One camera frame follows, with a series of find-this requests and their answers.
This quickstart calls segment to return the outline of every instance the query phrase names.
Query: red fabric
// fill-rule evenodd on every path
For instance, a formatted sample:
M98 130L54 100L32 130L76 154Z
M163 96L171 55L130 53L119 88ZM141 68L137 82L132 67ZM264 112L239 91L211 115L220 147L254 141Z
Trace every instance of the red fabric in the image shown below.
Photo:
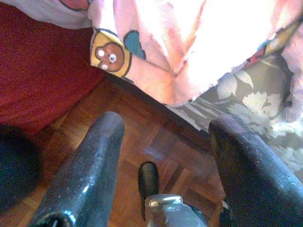
M92 29L38 22L0 3L0 124L36 133L100 82L89 65Z

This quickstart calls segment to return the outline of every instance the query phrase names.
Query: cartoon face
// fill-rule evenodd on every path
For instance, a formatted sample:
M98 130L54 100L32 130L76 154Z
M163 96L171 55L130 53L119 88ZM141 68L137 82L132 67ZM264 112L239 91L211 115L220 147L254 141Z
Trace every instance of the cartoon face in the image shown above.
M105 71L117 72L124 64L124 52L116 43L97 47L95 55L100 60L99 67Z

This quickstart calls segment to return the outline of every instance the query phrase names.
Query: pink blanket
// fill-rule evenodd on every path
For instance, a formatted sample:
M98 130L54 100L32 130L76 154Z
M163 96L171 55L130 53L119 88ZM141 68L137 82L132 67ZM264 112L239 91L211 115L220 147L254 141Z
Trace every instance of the pink blanket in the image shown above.
M35 19L63 27L92 25L91 65L131 80L159 102L173 106L215 86L263 42L297 20L303 9L302 0L4 2ZM283 54L294 72L290 90L299 114L303 81L300 32L301 28Z

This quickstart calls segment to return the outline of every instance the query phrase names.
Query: wooden floor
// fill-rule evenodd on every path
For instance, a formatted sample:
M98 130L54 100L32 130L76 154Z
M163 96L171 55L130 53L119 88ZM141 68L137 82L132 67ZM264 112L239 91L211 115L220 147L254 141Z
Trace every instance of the wooden floor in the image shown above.
M179 194L207 218L213 215L224 192L208 140L105 79L68 114L33 137L41 147L43 178L34 192L0 218L0 227L27 225L58 168L105 111L117 112L125 122L110 227L146 226L137 190L138 167L145 161L158 166L161 193Z

